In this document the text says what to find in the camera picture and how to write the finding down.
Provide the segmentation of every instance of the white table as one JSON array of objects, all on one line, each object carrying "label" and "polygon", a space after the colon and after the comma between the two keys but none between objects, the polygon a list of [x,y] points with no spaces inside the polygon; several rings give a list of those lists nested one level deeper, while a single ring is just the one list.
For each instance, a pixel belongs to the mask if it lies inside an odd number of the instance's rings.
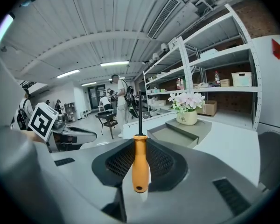
[{"label": "white table", "polygon": [[[142,132],[147,135],[147,129],[160,126],[174,118],[176,118],[176,114],[169,112],[144,119]],[[199,117],[199,119],[210,122],[203,117]],[[137,121],[125,124],[123,128],[124,139],[133,138],[134,134],[138,134]],[[258,186],[260,151],[257,132],[212,121],[211,131],[194,149],[219,158]]]}]

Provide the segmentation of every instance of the person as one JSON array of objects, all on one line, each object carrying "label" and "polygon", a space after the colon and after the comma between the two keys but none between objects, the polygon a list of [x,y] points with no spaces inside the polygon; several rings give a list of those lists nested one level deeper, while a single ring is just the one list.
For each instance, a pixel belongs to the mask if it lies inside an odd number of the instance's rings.
[{"label": "person", "polygon": [[32,105],[29,98],[29,91],[28,89],[24,89],[25,90],[25,95],[24,98],[22,99],[22,101],[20,102],[20,108],[26,113],[28,120],[31,119],[31,116],[33,114],[33,109],[32,109]]},{"label": "person", "polygon": [[99,100],[99,105],[103,105],[104,106],[104,110],[110,110],[112,109],[112,106],[109,102],[108,97],[104,96]]},{"label": "person", "polygon": [[[32,105],[31,105],[31,102],[30,100],[28,99],[29,98],[29,91],[28,89],[24,89],[25,91],[25,95],[24,95],[24,98],[22,99],[22,101],[20,102],[19,104],[19,107],[18,109],[16,110],[15,112],[15,116],[13,117],[12,119],[12,122],[11,122],[11,126],[16,128],[16,129],[20,129],[20,130],[31,130],[29,127],[28,127],[28,123],[31,119],[31,116],[33,114],[33,109],[32,109]],[[22,126],[21,124],[18,123],[18,115],[19,115],[19,110],[22,109],[26,115],[23,116],[23,122],[25,123],[25,126]]]},{"label": "person", "polygon": [[56,101],[55,110],[58,112],[58,114],[62,114],[59,99]]},{"label": "person", "polygon": [[116,120],[121,130],[118,137],[122,138],[123,125],[129,120],[128,104],[125,100],[125,94],[128,86],[124,80],[119,78],[118,75],[112,75],[111,78],[114,83],[118,84]]},{"label": "person", "polygon": [[110,102],[113,110],[116,112],[117,111],[117,92],[114,90],[110,90]]},{"label": "person", "polygon": [[109,89],[107,89],[107,97],[108,97],[109,101],[110,101],[110,91],[111,91],[111,89],[110,89],[110,88],[109,88]]}]

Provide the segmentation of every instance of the gray tray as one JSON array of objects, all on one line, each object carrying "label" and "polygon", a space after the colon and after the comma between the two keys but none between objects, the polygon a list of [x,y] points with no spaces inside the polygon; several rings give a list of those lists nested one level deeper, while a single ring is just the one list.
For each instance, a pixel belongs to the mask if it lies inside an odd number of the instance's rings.
[{"label": "gray tray", "polygon": [[194,148],[210,132],[211,123],[198,120],[193,126],[180,124],[176,119],[169,120],[163,125],[147,130],[150,138],[162,140],[184,147]]}]

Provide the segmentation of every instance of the fluorescent light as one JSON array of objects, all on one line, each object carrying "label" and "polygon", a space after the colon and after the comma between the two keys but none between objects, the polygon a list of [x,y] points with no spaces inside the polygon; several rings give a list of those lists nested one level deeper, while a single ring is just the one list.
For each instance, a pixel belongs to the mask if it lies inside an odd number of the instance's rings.
[{"label": "fluorescent light", "polygon": [[7,14],[0,24],[0,42],[13,20],[13,17]]},{"label": "fluorescent light", "polygon": [[64,73],[62,75],[57,76],[57,78],[62,78],[62,77],[65,77],[65,76],[69,76],[69,75],[77,73],[77,72],[80,72],[80,71],[78,69],[77,70],[72,70],[70,72],[67,72],[67,73]]},{"label": "fluorescent light", "polygon": [[82,86],[86,86],[86,85],[91,85],[91,84],[96,84],[96,82],[92,82],[92,83],[87,83],[87,84],[83,84]]},{"label": "fluorescent light", "polygon": [[[124,79],[125,77],[120,77],[120,79]],[[109,79],[109,81],[112,81],[112,79]]]},{"label": "fluorescent light", "polygon": [[108,65],[128,65],[130,62],[110,62],[110,63],[101,63],[101,66],[108,66]]}]

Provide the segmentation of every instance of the red triangle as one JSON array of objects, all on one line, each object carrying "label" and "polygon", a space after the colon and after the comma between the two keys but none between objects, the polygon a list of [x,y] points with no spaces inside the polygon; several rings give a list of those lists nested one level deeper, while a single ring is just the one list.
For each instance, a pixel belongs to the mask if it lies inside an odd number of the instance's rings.
[{"label": "red triangle", "polygon": [[273,54],[275,57],[280,60],[280,44],[276,42],[274,39],[272,39],[272,45],[273,45]]}]

